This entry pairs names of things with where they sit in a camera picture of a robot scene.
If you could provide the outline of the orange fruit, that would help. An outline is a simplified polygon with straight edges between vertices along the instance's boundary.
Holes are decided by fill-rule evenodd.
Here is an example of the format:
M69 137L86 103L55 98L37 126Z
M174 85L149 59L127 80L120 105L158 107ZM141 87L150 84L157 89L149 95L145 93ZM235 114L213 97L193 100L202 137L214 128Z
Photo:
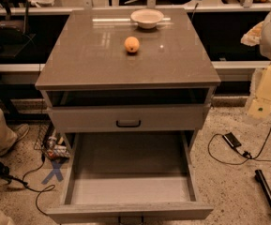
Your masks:
M136 37L127 37L124 46L128 53L135 53L140 48L140 42Z

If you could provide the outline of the grey drawer cabinet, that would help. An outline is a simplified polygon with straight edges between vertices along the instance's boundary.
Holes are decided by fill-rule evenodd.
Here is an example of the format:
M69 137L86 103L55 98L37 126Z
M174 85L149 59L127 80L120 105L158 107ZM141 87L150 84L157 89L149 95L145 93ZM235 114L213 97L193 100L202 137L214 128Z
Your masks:
M220 83L203 44L182 8L144 30L130 10L75 11L36 83L53 107L209 105ZM140 48L127 52L136 37ZM180 131L193 143L198 129Z

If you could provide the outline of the closed grey drawer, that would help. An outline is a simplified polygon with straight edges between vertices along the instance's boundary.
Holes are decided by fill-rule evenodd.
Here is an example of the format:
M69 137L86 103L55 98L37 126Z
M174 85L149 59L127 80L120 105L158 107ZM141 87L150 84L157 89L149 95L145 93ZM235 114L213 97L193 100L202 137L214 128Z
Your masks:
M201 129L209 105L53 107L47 110L58 132L117 132ZM117 120L141 120L139 127L117 127Z

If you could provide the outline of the open grey lower drawer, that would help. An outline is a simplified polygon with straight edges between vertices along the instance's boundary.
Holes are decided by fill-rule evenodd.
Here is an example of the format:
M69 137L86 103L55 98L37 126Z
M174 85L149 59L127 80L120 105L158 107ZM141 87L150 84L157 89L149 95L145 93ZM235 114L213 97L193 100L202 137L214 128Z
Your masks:
M75 137L58 224L142 224L205 219L182 132L80 133Z

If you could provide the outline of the white bowl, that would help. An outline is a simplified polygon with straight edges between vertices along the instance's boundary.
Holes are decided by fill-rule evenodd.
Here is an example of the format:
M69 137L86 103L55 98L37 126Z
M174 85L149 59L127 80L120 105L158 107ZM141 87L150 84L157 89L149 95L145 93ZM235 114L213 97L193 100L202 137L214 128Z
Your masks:
M130 18L142 29L152 29L162 21L164 15L155 9L139 9L131 13Z

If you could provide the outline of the black phone on floor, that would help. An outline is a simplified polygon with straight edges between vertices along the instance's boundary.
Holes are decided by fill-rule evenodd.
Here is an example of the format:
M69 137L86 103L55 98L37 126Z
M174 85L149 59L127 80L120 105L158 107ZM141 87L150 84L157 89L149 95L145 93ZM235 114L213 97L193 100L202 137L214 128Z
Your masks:
M230 145L232 149L236 149L237 147L241 146L241 142L236 139L232 132L224 134L222 138L225 140L227 144Z

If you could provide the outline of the grey shoe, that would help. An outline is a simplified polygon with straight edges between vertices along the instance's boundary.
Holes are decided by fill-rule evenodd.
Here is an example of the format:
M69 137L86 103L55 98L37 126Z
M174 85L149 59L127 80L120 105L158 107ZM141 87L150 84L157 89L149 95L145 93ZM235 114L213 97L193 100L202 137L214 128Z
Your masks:
M21 124L10 128L3 126L0 128L0 157L4 156L10 149L29 132L27 124Z

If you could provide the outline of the black chair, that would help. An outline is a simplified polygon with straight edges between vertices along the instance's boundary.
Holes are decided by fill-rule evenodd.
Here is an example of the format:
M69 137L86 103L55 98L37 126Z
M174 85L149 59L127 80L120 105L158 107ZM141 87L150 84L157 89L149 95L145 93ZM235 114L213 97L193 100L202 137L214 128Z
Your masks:
M22 20L11 18L9 4L24 4L24 14ZM0 5L4 7L7 14L4 20L0 21L0 45L23 45L31 41L28 24L29 2L28 0L0 0Z

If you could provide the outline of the black tripod foot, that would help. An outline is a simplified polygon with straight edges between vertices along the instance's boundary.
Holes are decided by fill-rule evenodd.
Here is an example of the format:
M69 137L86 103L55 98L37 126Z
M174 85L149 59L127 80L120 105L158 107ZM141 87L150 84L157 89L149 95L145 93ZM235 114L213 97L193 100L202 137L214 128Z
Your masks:
M27 183L24 182L22 179L16 178L9 174L9 167L5 166L2 162L0 162L0 178L6 180L9 184L12 181L17 181L21 183L22 185L26 186Z

